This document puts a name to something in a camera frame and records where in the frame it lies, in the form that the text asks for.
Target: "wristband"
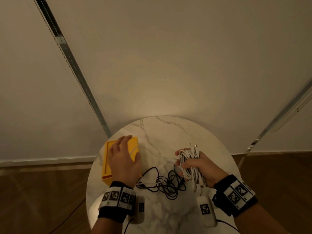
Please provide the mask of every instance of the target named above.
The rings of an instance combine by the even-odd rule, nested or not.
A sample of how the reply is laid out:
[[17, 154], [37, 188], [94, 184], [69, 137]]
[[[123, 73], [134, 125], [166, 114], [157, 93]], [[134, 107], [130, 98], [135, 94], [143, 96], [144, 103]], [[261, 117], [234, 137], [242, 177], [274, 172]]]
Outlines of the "wristband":
[[234, 175], [229, 175], [214, 185], [213, 203], [228, 216], [237, 217], [258, 202], [255, 192]]
[[104, 217], [123, 223], [127, 214], [135, 209], [135, 191], [122, 182], [112, 182], [99, 205], [98, 218]]

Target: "coiled white cable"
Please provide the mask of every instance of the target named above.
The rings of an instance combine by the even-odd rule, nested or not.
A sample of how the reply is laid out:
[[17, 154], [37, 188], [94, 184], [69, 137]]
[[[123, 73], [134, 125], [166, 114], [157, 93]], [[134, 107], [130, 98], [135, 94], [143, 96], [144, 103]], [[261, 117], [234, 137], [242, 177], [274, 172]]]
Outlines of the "coiled white cable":
[[[189, 158], [199, 158], [199, 150], [198, 150], [197, 144], [193, 146], [193, 143], [191, 143], [191, 150], [186, 150], [186, 149], [180, 150], [179, 157], [180, 157], [180, 165], [182, 165]], [[192, 181], [194, 193], [197, 190], [196, 184], [198, 183], [201, 187], [201, 194], [202, 194], [202, 189], [204, 187], [205, 180], [203, 179], [203, 176], [200, 173], [199, 169], [198, 168], [184, 169], [181, 166], [181, 170], [182, 170], [183, 176], [186, 179]]]

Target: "cardboard box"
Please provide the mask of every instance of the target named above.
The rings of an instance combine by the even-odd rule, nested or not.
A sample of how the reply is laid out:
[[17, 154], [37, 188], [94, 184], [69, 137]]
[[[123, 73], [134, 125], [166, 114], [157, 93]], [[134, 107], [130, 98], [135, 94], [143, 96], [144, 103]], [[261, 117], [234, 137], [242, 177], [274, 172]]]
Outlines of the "cardboard box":
[[[104, 155], [103, 155], [102, 181], [105, 184], [107, 184], [108, 186], [110, 186], [112, 183], [112, 172], [110, 170], [110, 167], [109, 167], [108, 161], [107, 161], [107, 151], [115, 142], [116, 142], [116, 140], [115, 141], [107, 141], [105, 143], [105, 147], [104, 147], [105, 149], [104, 149]], [[128, 151], [129, 151], [129, 154], [130, 154], [132, 161], [134, 161], [136, 153], [139, 152], [138, 138], [137, 137], [132, 137], [128, 141]]]

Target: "white marble tabletop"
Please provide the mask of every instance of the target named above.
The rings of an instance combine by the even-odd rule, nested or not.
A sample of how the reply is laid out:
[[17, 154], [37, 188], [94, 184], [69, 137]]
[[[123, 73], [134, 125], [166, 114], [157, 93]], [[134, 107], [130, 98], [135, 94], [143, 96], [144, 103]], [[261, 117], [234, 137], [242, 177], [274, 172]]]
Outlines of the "white marble tabletop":
[[[139, 149], [142, 156], [143, 170], [157, 167], [160, 175], [167, 176], [173, 169], [176, 156], [174, 152], [189, 144], [197, 144], [213, 162], [219, 167], [240, 177], [239, 170], [228, 150], [208, 130], [196, 123], [172, 116], [155, 116], [135, 121], [116, 132], [109, 140], [116, 140], [123, 135], [138, 137]], [[93, 202], [108, 188], [101, 180], [104, 148], [93, 162], [87, 184], [86, 206], [90, 223], [89, 210]], [[142, 182], [155, 182], [156, 172], [151, 171], [142, 178]], [[196, 196], [192, 191], [190, 182], [187, 190], [178, 193], [175, 200], [169, 200], [165, 194], [152, 193], [148, 190], [135, 188], [137, 194], [145, 197], [145, 220], [142, 224], [130, 224], [127, 234], [163, 234], [163, 233], [237, 233], [234, 229], [223, 223], [215, 228], [204, 228], [200, 223], [199, 210], [196, 206]], [[211, 198], [214, 189], [206, 188], [204, 191]], [[228, 217], [220, 209], [215, 209], [217, 219], [224, 220], [235, 226], [233, 217]]]

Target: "hand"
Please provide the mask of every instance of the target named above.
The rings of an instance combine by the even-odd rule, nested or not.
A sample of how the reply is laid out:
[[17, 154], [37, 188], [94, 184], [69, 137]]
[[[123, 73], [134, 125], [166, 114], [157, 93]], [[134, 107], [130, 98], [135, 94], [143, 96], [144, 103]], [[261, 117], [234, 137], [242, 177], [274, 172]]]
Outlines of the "hand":
[[134, 188], [141, 177], [142, 161], [139, 152], [135, 155], [135, 162], [130, 157], [128, 141], [131, 138], [132, 135], [120, 137], [108, 150], [107, 158], [112, 180]]
[[[175, 155], [179, 156], [180, 150], [184, 149], [179, 149], [175, 152]], [[175, 164], [177, 166], [180, 166], [180, 161], [177, 160]], [[206, 183], [209, 188], [213, 188], [217, 182], [229, 175], [221, 168], [219, 168], [213, 161], [211, 161], [210, 158], [208, 158], [202, 151], [199, 151], [199, 158], [187, 159], [182, 164], [182, 168], [198, 168], [201, 174], [205, 177]]]

